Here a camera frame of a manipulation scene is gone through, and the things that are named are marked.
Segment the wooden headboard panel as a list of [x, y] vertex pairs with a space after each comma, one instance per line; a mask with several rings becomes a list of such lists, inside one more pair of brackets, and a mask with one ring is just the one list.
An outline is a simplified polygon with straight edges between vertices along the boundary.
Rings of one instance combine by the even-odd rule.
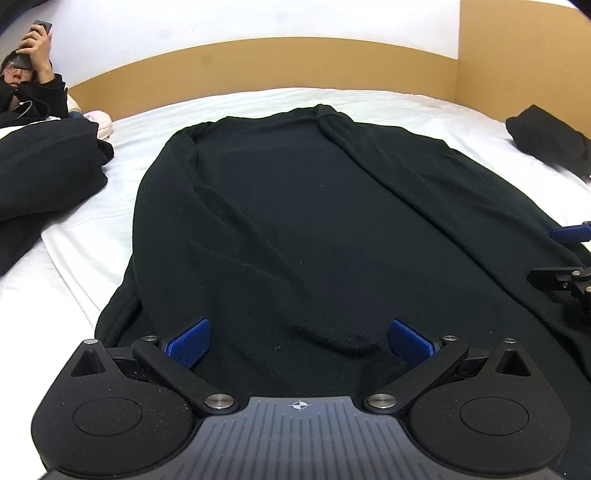
[[191, 47], [137, 61], [73, 89], [121, 119], [205, 96], [283, 87], [387, 90], [451, 101], [503, 120], [538, 105], [590, 129], [590, 23], [536, 1], [464, 1], [459, 55], [384, 43], [283, 37]]

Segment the black garment pile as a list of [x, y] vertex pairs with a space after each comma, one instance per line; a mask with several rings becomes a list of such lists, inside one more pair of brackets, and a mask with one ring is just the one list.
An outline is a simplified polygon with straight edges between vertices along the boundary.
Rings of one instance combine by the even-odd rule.
[[52, 120], [1, 139], [1, 273], [40, 239], [46, 223], [105, 187], [113, 147], [85, 118]]

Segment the pink white pillow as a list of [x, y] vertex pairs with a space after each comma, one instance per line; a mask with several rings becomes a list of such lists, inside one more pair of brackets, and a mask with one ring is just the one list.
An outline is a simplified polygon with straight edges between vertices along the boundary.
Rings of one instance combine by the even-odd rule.
[[97, 138], [99, 140], [106, 141], [113, 133], [113, 122], [111, 117], [100, 110], [93, 110], [84, 113], [78, 103], [70, 96], [67, 95], [67, 108], [71, 118], [85, 118], [86, 120], [96, 123]]

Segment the black folded garment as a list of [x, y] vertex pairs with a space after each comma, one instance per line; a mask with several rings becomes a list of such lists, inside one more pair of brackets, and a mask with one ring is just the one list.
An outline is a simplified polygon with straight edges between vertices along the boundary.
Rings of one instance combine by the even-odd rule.
[[537, 105], [505, 121], [516, 147], [551, 167], [590, 180], [590, 139]]

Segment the black fleece garment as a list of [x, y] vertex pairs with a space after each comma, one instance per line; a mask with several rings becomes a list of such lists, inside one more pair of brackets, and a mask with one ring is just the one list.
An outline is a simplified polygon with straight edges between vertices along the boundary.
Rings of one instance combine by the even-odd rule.
[[143, 176], [132, 255], [97, 338], [211, 322], [195, 373], [239, 401], [347, 395], [402, 376], [392, 321], [473, 347], [514, 337], [564, 403], [559, 466], [590, 475], [590, 319], [527, 280], [587, 267], [527, 196], [445, 142], [318, 105], [175, 133]]

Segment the person in black hoodie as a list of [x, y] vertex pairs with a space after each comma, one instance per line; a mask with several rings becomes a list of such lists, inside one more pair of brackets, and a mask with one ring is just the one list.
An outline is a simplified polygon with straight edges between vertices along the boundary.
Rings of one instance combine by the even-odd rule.
[[1, 63], [1, 127], [69, 117], [67, 87], [50, 60], [52, 25], [35, 21]]

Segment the white bed sheet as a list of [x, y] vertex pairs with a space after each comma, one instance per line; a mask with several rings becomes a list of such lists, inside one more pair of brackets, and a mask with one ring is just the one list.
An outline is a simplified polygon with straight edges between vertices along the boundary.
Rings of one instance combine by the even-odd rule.
[[561, 225], [590, 217], [590, 185], [521, 153], [504, 123], [417, 94], [283, 88], [211, 96], [115, 121], [106, 186], [50, 221], [36, 245], [1, 278], [1, 322], [47, 321], [87, 331], [120, 284], [131, 252], [138, 185], [176, 131], [224, 117], [262, 118], [329, 105], [353, 120], [400, 126], [445, 141], [528, 195]]

